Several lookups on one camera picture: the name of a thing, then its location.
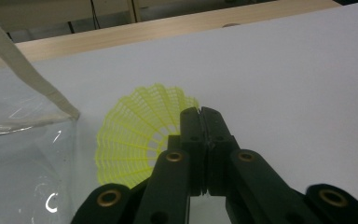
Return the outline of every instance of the brass screw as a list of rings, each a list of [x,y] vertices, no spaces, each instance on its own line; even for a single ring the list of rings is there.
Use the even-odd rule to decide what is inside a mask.
[[[107,201],[104,197],[109,194],[113,194],[114,198],[112,200]],[[97,203],[101,207],[109,207],[109,206],[112,206],[112,205],[118,203],[120,201],[120,199],[121,199],[120,191],[118,191],[117,189],[109,189],[109,190],[106,190],[105,192],[101,193],[100,196],[98,196]]]
[[[321,189],[319,197],[335,207],[345,207],[348,205],[348,200],[342,194],[331,189]]]
[[[167,161],[181,161],[183,155],[179,152],[171,152],[167,155]]]
[[[251,153],[248,153],[248,152],[240,152],[238,154],[238,158],[242,161],[252,161],[255,159],[255,157]]]

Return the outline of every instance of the yellow shuttlecock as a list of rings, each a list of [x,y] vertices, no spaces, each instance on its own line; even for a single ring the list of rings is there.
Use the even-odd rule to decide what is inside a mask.
[[[95,162],[100,184],[132,188],[150,177],[168,135],[179,134],[180,112],[199,107],[180,88],[155,84],[118,100],[97,135]]]

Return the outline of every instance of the screw hole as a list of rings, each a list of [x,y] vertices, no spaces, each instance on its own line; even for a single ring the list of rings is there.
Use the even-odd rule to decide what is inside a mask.
[[[296,213],[289,213],[286,215],[286,220],[291,224],[303,224],[304,218]]]
[[[255,158],[252,154],[247,152],[240,152],[240,154],[238,154],[238,157],[242,161],[252,161]]]
[[[120,201],[121,193],[117,189],[109,189],[98,196],[97,203],[101,207],[112,206]]]
[[[342,194],[331,189],[321,189],[319,197],[335,207],[345,207],[348,205],[347,199]]]
[[[166,223],[168,223],[168,215],[165,212],[155,212],[150,217],[150,221],[153,224],[166,224]]]
[[[168,161],[181,161],[183,156],[179,152],[172,152],[168,154],[166,158]]]

